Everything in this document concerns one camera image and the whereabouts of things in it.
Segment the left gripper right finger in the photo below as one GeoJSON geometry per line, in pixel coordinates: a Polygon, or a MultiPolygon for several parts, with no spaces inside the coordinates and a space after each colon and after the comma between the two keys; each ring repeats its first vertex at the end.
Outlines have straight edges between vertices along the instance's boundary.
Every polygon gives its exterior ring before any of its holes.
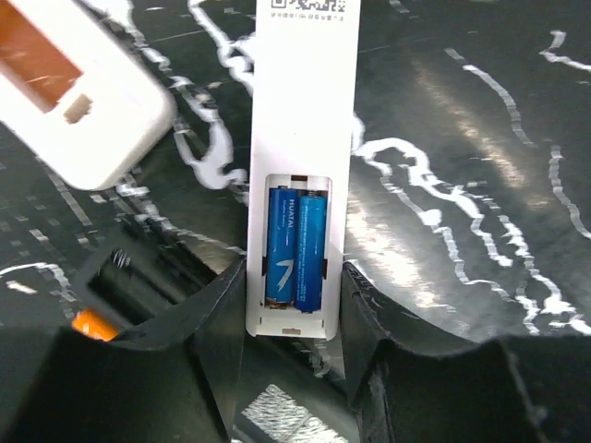
{"type": "Polygon", "coordinates": [[[586,442],[590,340],[455,336],[352,264],[341,290],[346,391],[364,442],[586,442]]]}

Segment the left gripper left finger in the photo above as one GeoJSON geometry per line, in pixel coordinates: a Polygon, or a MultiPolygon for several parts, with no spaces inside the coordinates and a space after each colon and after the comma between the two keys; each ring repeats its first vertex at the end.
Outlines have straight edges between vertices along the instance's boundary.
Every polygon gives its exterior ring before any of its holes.
{"type": "Polygon", "coordinates": [[[111,341],[1,331],[5,442],[227,442],[245,336],[246,263],[111,341]]]}

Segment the orange battery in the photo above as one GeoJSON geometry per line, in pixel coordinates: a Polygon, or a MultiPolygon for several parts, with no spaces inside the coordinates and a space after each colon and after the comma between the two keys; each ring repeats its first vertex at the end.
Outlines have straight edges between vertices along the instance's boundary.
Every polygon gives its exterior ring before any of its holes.
{"type": "Polygon", "coordinates": [[[71,326],[73,329],[94,340],[110,341],[119,334],[117,328],[91,309],[80,311],[72,320],[71,326]]]}

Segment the black remote orange batteries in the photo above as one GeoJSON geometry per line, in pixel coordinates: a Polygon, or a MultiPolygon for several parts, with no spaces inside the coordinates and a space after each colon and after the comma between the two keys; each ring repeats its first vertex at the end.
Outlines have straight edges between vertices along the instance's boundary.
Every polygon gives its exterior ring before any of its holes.
{"type": "Polygon", "coordinates": [[[118,339],[184,344],[235,439],[358,441],[330,343],[247,334],[244,259],[216,273],[155,221],[125,218],[74,287],[118,339]]]}

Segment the blue battery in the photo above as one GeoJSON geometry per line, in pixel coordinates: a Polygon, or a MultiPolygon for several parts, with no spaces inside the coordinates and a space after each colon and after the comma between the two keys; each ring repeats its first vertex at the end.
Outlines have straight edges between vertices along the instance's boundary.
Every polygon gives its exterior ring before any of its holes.
{"type": "Polygon", "coordinates": [[[277,187],[270,190],[266,299],[274,304],[292,302],[297,199],[294,189],[277,187]]]}
{"type": "Polygon", "coordinates": [[[326,211],[324,196],[299,199],[294,306],[303,312],[315,312],[321,306],[326,211]]]}

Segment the white remote dark batteries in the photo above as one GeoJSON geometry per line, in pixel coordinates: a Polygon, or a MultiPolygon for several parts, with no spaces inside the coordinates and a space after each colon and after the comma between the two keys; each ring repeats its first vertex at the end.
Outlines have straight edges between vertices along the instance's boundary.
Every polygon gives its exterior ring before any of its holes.
{"type": "Polygon", "coordinates": [[[69,185],[113,186],[174,117],[162,84],[77,2],[2,2],[1,121],[69,185]]]}

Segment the white remote blue batteries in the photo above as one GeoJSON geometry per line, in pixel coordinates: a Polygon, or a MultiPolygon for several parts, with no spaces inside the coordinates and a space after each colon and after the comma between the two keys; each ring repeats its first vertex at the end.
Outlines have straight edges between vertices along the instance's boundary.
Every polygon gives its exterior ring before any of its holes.
{"type": "Polygon", "coordinates": [[[338,329],[349,185],[357,1],[260,1],[247,225],[247,331],[254,336],[331,339],[338,329]],[[297,191],[290,304],[266,299],[270,190],[297,191]],[[321,306],[294,306],[299,199],[327,198],[321,306]]]}

